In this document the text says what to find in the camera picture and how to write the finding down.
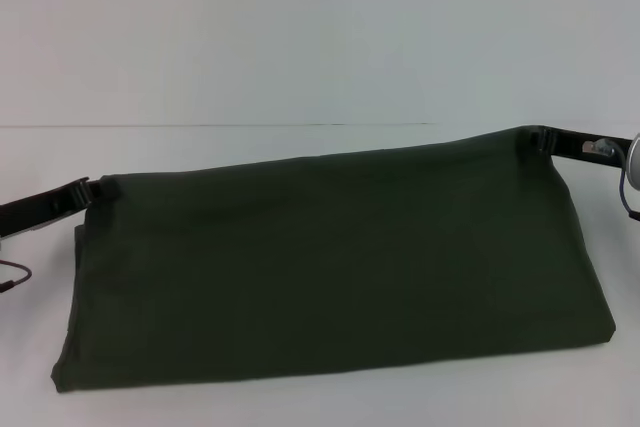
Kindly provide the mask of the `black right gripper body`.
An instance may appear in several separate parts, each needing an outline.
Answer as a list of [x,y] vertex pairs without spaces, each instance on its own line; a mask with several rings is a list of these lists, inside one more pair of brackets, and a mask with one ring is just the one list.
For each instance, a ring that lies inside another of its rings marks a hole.
[[616,156],[616,154],[606,155],[603,153],[594,153],[587,149],[587,143],[594,144],[596,141],[601,139],[612,141],[619,146],[625,154],[628,153],[632,145],[631,139],[549,127],[548,152],[553,156],[571,160],[621,168],[623,166],[623,162]]

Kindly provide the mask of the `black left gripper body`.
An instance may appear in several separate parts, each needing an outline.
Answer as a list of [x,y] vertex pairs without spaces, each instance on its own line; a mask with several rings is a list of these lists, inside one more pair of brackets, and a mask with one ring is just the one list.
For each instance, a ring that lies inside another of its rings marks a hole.
[[86,209],[86,180],[1,205],[1,238],[60,221]]

